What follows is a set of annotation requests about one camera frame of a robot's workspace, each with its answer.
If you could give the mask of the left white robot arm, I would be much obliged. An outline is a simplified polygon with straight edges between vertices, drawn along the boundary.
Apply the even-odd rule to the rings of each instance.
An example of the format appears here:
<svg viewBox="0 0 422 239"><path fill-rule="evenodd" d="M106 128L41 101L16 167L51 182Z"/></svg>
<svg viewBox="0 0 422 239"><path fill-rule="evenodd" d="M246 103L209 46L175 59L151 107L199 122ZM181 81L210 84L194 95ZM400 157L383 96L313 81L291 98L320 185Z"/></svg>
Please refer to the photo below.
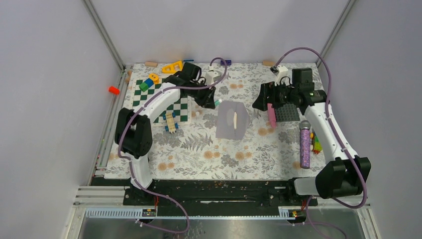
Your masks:
<svg viewBox="0 0 422 239"><path fill-rule="evenodd" d="M114 141L117 155L129 163L130 181L138 188L135 198L144 205L154 200L153 182L149 170L148 153L153 144L152 123L165 109L181 97L193 98L202 108L214 109L216 84L227 71L212 84L201 76L201 67L186 62L180 71L162 79L161 87L143 105L136 109L122 108L118 113Z"/></svg>

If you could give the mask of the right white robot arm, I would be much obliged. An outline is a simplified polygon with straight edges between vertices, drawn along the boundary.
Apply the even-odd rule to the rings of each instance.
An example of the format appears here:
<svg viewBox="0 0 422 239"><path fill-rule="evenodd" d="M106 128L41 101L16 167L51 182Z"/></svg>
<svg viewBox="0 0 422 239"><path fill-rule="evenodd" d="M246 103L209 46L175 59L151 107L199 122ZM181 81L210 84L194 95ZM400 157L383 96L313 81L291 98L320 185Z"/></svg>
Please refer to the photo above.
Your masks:
<svg viewBox="0 0 422 239"><path fill-rule="evenodd" d="M307 195L330 199L364 193L371 163L358 155L338 128L327 93L315 89L312 69L288 70L279 65L271 71L275 80L261 84L253 108L268 111L270 107L295 105L315 131L326 161L317 176L289 181L292 187L285 192L287 202L298 205Z"/></svg>

